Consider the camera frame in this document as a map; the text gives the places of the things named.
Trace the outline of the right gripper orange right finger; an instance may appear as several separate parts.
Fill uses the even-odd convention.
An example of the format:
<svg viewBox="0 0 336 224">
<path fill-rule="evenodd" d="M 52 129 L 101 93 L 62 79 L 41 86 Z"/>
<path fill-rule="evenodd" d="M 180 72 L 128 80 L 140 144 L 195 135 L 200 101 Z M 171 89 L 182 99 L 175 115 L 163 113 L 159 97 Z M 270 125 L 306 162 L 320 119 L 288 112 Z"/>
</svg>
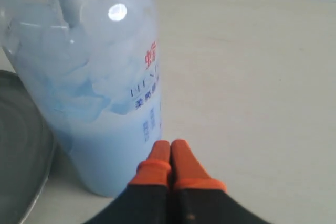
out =
<svg viewBox="0 0 336 224">
<path fill-rule="evenodd" d="M 171 144 L 170 223 L 267 223 L 227 194 L 199 163 L 186 140 Z"/>
</svg>

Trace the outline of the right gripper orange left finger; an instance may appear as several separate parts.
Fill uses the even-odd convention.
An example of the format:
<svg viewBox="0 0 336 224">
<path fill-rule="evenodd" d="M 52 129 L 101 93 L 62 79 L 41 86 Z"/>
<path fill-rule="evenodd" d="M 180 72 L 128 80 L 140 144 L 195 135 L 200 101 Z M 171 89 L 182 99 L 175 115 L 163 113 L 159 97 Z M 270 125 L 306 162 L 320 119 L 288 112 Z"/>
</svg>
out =
<svg viewBox="0 0 336 224">
<path fill-rule="evenodd" d="M 170 144 L 159 140 L 137 168 L 126 189 L 89 223 L 166 223 Z"/>
</svg>

